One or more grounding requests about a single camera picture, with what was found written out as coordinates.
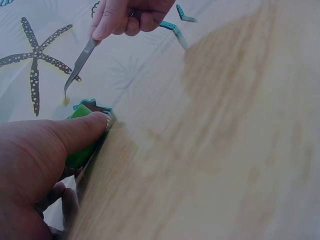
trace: hand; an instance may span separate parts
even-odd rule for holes
[[[0,239],[48,240],[53,235],[42,211],[62,197],[64,214],[77,201],[58,182],[76,170],[64,170],[68,155],[95,142],[107,116],[94,112],[61,121],[0,124]]]
[[[175,0],[101,0],[90,35],[101,41],[111,34],[150,32],[165,18]]]

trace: table surface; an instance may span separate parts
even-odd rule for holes
[[[320,238],[320,2],[245,2],[139,71],[69,239]]]

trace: patterned tablecloth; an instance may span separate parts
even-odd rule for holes
[[[0,0],[0,123],[65,119],[82,100],[113,107],[167,38],[188,47],[180,27],[196,25],[213,2],[178,1],[154,32],[104,40],[70,86],[65,107],[64,84],[88,41],[96,1]]]

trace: finger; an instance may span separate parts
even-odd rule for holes
[[[128,0],[107,0],[101,20],[92,37],[101,41],[112,34],[121,23],[123,16],[125,16],[127,5]]]
[[[68,178],[70,176],[75,175],[76,172],[77,172],[77,169],[74,169],[74,168],[71,168],[68,166],[64,166],[63,172],[62,172],[61,177],[59,178],[58,182],[62,181],[65,178]]]
[[[63,196],[65,190],[66,186],[62,182],[57,182],[49,193],[40,202],[35,204],[35,210],[38,213],[39,211],[44,212],[50,205]]]
[[[149,5],[150,11],[144,12],[143,15],[150,14],[153,21],[153,25],[151,26],[151,23],[149,22],[150,20],[146,18],[142,20],[147,23],[146,29],[142,30],[141,21],[140,21],[140,29],[145,32],[150,32],[155,28],[157,28],[160,25],[160,23],[164,20],[165,16],[168,14],[169,10],[172,8],[174,3],[175,3],[175,0],[152,1]]]
[[[60,231],[54,227],[49,226],[51,233],[52,233],[52,239],[53,240],[62,240],[64,239],[64,232]]]
[[[119,26],[116,28],[116,30],[114,30],[113,34],[114,35],[123,34],[126,31],[127,24],[128,24],[128,18],[126,16],[124,16],[122,18],[121,23],[119,24]]]
[[[144,12],[140,18],[140,29],[143,32],[151,32],[157,28],[159,24],[154,21],[153,16],[149,12]]]
[[[93,112],[84,117],[52,121],[48,127],[63,144],[67,157],[97,141],[106,129],[107,121],[106,114]]]
[[[96,30],[96,28],[98,27],[98,25],[102,19],[102,16],[104,14],[104,10],[106,7],[106,2],[107,2],[107,0],[101,0],[98,5],[98,8],[96,10],[96,13],[93,15],[93,20],[91,22],[91,26],[90,26],[90,30],[89,30],[89,37],[92,36],[92,34]]]
[[[135,17],[130,17],[128,19],[128,24],[126,25],[125,34],[133,37],[140,32],[139,21]]]
[[[79,208],[76,192],[67,188],[62,196],[63,226],[68,229]]]

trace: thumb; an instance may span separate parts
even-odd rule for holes
[[[84,117],[52,122],[50,129],[70,155],[97,141],[106,130],[107,122],[104,113],[93,112]]]
[[[111,35],[121,23],[127,5],[128,0],[102,0],[92,22],[92,37],[101,41]]]
[[[39,202],[60,178],[67,156],[97,141],[106,126],[101,112],[0,124],[0,183],[15,186],[8,191],[11,198]]]

